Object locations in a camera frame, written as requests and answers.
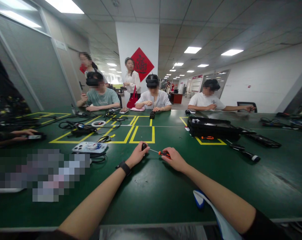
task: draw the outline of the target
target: red diamond-shaped paper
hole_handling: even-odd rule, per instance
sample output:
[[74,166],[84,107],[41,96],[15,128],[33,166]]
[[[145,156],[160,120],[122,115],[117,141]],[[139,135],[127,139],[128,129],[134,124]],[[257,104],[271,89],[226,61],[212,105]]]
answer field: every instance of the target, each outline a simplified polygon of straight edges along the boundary
[[142,49],[138,48],[131,57],[134,61],[134,70],[139,73],[140,81],[153,70],[154,66]]

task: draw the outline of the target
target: black chair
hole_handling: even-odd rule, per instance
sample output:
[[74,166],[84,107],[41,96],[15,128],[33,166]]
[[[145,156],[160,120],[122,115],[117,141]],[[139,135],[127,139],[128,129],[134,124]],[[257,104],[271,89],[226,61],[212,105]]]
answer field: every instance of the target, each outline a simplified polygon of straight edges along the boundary
[[255,107],[254,112],[257,113],[257,107],[256,107],[256,104],[255,104],[255,103],[252,103],[252,102],[237,102],[237,105],[238,105],[238,106],[253,105],[253,107]]

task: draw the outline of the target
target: red bag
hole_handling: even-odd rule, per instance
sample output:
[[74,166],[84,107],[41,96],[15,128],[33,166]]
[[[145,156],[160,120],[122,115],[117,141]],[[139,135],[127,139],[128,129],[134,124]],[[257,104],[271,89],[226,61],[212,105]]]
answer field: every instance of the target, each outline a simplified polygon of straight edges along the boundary
[[134,108],[135,107],[135,103],[138,101],[138,94],[137,94],[137,87],[134,87],[134,92],[132,97],[130,98],[128,104],[127,104],[127,108]]

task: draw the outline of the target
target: black carrying case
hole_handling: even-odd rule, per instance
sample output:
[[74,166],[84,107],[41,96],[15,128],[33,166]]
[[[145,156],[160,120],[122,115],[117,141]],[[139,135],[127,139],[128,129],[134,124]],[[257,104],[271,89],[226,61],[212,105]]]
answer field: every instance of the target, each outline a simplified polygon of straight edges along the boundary
[[237,141],[240,139],[242,132],[242,130],[232,126],[230,121],[202,117],[189,117],[187,127],[190,129],[191,136],[198,138],[211,136]]

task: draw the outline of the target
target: black vr headset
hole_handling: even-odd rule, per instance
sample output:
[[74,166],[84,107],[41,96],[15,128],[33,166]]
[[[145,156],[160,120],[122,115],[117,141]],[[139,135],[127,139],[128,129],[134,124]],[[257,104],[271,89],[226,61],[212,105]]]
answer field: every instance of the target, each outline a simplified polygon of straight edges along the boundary
[[88,72],[87,82],[88,86],[99,86],[103,82],[103,75],[98,72]]
[[150,74],[147,79],[146,79],[146,82],[147,82],[147,87],[148,88],[158,88],[158,77],[157,75],[155,74]]
[[210,91],[217,91],[221,88],[216,79],[208,79],[203,84],[203,87],[210,88]]

